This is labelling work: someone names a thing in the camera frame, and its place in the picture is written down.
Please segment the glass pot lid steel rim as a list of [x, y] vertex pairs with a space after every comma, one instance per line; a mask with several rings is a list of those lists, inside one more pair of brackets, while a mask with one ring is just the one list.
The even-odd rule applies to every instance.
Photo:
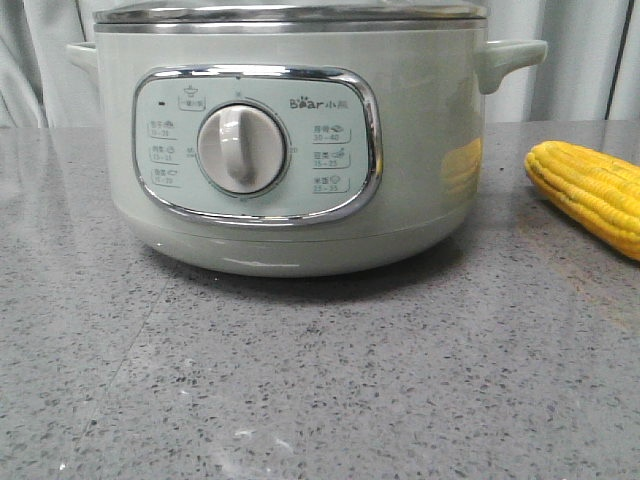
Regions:
[[144, 1], [98, 10], [97, 24], [485, 19], [472, 1]]

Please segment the light green electric cooking pot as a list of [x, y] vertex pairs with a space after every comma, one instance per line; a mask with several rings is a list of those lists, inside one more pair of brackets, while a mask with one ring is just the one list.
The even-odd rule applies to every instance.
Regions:
[[483, 104], [540, 40], [482, 18], [100, 22], [114, 203], [159, 252], [267, 277], [348, 273], [447, 237], [478, 184]]

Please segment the yellow corn cob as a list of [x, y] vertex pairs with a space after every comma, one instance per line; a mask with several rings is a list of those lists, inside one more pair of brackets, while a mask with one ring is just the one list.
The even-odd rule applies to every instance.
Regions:
[[531, 182], [558, 209], [633, 260], [639, 259], [639, 167], [564, 141], [526, 155]]

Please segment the white pleated curtain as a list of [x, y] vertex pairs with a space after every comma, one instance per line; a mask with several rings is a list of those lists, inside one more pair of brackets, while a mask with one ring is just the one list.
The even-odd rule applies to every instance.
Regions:
[[[93, 38], [92, 14], [114, 1], [1, 4], [1, 125], [96, 127], [99, 95], [65, 48]], [[636, 120], [636, 1], [487, 1], [489, 37], [541, 39], [545, 62], [506, 77], [486, 102], [490, 122]]]

